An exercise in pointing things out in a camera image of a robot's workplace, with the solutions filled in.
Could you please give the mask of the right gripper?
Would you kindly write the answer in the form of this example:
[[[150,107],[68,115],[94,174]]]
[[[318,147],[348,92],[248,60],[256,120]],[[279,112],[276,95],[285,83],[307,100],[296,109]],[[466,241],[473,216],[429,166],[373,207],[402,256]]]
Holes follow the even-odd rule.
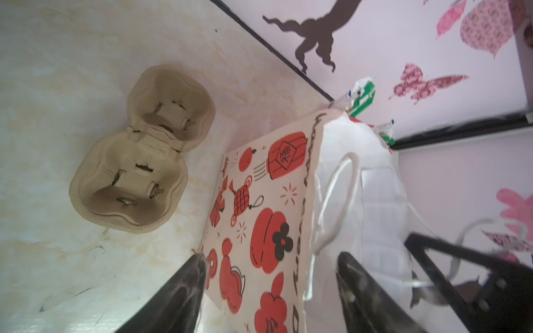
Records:
[[[448,306],[469,332],[532,331],[530,267],[503,259],[501,255],[487,255],[418,233],[408,236],[405,247],[431,282],[428,287],[412,289],[411,307],[421,300],[436,306]],[[453,285],[426,254],[427,250],[482,266],[488,270],[487,279]]]

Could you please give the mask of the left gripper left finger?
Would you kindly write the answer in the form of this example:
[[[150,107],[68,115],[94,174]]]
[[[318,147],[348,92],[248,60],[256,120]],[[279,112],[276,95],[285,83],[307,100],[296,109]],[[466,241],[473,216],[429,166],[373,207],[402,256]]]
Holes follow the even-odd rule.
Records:
[[[195,332],[207,280],[205,255],[196,253],[118,332]]]

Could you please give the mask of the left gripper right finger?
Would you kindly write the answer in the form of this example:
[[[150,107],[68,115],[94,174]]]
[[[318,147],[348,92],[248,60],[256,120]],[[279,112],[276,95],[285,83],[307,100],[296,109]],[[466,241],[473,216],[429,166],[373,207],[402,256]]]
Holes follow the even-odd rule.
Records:
[[[337,258],[336,279],[347,332],[425,332],[349,252]]]

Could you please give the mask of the red white paper gift bag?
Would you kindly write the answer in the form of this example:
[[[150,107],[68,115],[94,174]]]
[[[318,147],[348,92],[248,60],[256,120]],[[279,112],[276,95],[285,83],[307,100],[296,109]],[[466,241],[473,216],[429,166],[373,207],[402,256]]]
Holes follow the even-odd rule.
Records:
[[[413,208],[375,126],[321,110],[224,158],[201,251],[208,298],[233,331],[343,332],[333,269],[343,251],[423,327],[464,331],[412,276]]]

